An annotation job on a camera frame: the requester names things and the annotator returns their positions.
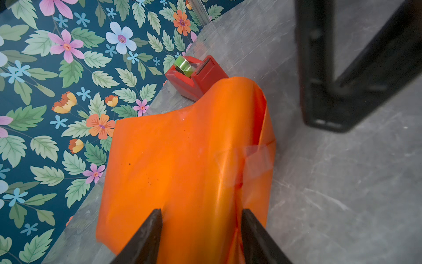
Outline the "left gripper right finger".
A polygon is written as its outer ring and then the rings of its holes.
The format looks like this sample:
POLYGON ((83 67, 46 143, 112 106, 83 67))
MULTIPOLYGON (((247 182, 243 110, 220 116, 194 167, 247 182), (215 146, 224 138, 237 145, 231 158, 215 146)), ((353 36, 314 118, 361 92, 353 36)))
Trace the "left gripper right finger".
POLYGON ((292 264, 250 209, 242 210, 241 234, 246 264, 292 264))

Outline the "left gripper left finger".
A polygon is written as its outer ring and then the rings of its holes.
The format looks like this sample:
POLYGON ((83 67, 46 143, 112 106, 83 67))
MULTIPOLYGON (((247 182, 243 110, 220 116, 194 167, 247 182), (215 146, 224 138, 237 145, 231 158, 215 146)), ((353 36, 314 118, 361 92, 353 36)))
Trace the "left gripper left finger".
POLYGON ((111 264, 156 264, 162 228, 162 210, 154 209, 111 264))

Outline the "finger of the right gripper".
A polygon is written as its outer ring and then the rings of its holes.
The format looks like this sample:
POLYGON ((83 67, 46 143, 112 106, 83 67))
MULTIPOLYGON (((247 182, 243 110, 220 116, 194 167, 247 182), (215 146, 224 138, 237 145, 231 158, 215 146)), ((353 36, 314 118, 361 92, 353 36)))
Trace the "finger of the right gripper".
POLYGON ((346 133, 422 73, 422 3, 404 1, 356 59, 334 78, 334 2, 296 1, 304 123, 346 133))

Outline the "yellow wrapping paper sheet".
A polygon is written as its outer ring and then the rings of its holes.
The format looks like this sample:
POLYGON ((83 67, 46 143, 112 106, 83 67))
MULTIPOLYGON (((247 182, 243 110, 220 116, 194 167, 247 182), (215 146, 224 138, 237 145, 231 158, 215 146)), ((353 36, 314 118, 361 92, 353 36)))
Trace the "yellow wrapping paper sheet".
POLYGON ((96 238, 118 254, 161 209, 160 264, 242 264, 241 213, 267 223, 275 150, 267 100, 244 77, 180 110, 119 120, 96 238))

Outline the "red tape dispenser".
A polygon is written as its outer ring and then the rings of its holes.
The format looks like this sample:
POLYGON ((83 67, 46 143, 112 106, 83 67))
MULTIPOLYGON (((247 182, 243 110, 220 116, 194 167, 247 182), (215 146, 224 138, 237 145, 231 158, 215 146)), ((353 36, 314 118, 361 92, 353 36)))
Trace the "red tape dispenser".
POLYGON ((191 78, 178 72, 174 65, 167 70, 165 76, 181 96, 191 101, 198 101, 215 83, 228 78, 212 56, 207 56, 204 60, 191 56, 183 57, 197 67, 191 78))

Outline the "green tape roll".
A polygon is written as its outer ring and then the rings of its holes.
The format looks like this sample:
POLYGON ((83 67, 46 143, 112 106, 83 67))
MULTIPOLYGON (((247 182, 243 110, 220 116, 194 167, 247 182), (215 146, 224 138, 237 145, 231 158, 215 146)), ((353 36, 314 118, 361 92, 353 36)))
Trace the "green tape roll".
POLYGON ((196 65, 190 63, 185 57, 179 56, 174 62, 175 69, 185 75, 188 78, 191 78, 192 74, 196 70, 196 65))

